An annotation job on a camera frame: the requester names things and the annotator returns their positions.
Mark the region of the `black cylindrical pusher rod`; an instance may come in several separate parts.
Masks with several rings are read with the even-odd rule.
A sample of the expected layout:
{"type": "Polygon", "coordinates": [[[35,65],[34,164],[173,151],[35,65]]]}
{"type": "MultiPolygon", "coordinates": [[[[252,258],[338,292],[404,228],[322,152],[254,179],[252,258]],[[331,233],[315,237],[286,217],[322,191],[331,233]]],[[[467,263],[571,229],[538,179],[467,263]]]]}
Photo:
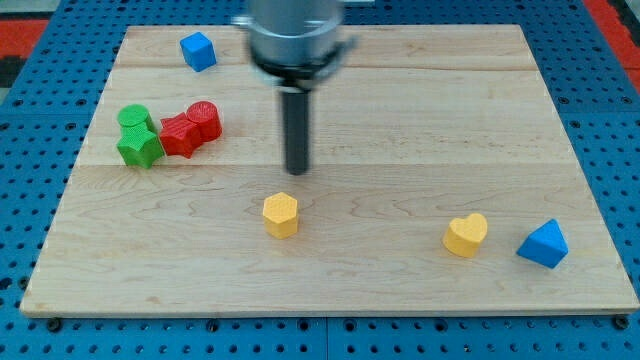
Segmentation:
{"type": "Polygon", "coordinates": [[[309,169],[310,92],[282,92],[285,169],[302,175],[309,169]]]}

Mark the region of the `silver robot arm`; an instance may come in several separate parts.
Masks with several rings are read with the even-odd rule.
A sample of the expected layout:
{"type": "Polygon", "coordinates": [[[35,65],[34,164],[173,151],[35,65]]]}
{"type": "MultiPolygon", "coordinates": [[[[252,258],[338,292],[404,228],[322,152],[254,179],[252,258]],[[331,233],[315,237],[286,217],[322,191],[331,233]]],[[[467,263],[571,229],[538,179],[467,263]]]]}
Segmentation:
{"type": "Polygon", "coordinates": [[[338,0],[249,0],[232,24],[246,32],[254,68],[279,92],[284,166],[306,173],[310,160],[311,93],[343,65],[356,39],[340,37],[338,0]]]}

